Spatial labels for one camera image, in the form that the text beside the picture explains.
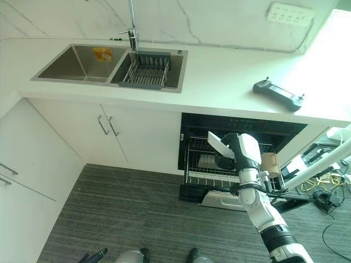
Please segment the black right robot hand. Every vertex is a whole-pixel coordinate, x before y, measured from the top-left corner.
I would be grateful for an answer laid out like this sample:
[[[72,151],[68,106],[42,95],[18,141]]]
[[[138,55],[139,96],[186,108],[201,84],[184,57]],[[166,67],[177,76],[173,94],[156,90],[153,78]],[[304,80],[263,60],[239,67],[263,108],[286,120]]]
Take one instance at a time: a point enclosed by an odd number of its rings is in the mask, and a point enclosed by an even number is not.
[[[242,169],[261,168],[261,153],[257,140],[249,134],[228,133],[220,140],[234,153],[234,157],[224,157],[218,151],[214,155],[217,167],[224,170],[235,170],[237,174]]]

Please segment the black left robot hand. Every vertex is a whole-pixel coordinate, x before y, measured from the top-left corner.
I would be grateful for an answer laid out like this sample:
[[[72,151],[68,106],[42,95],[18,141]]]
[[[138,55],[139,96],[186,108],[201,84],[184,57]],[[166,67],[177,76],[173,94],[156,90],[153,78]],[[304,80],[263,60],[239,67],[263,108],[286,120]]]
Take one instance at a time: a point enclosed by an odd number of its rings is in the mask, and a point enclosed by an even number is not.
[[[103,248],[93,255],[86,253],[79,263],[97,263],[108,253],[108,248]]]

